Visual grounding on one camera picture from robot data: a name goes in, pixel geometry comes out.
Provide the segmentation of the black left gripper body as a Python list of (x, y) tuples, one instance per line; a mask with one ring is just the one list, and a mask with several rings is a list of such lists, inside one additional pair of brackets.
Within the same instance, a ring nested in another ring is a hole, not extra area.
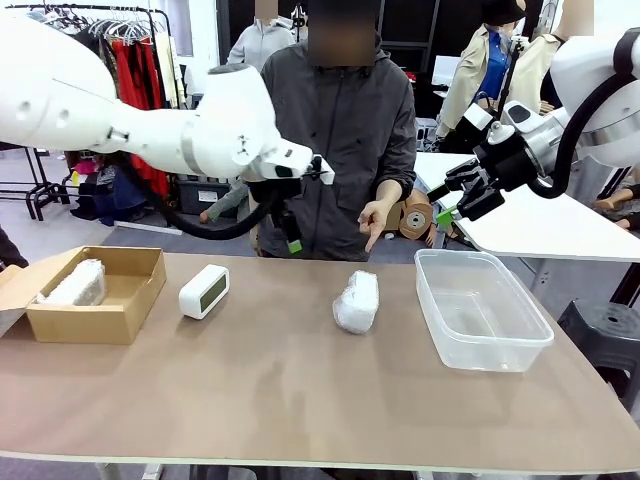
[(293, 231), (297, 228), (295, 216), (284, 199), (276, 199), (269, 209), (269, 214), (275, 227), (283, 231)]

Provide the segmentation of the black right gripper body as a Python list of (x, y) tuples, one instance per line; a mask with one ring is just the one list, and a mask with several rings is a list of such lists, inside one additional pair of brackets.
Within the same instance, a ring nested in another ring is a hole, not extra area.
[(473, 149), (473, 153), (497, 189), (510, 192), (538, 177), (527, 144), (520, 135), (511, 135), (496, 145), (485, 140)]

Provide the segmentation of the person's left hand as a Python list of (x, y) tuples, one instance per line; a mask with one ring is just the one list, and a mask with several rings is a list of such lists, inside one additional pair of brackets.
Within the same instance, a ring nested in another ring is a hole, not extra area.
[(376, 190), (375, 199), (361, 211), (358, 223), (360, 233), (368, 237), (365, 252), (369, 254), (386, 226), (391, 209), (399, 202), (402, 187), (395, 180), (384, 180)]

